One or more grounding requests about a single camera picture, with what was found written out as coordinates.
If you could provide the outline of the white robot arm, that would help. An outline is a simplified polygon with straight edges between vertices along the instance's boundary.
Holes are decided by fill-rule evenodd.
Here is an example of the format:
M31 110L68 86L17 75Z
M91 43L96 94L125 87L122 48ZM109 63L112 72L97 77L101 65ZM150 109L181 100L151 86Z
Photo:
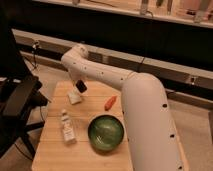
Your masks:
M186 171L165 88L157 77L90 61L82 44L63 54L61 62L73 81L86 76L121 92L134 171Z

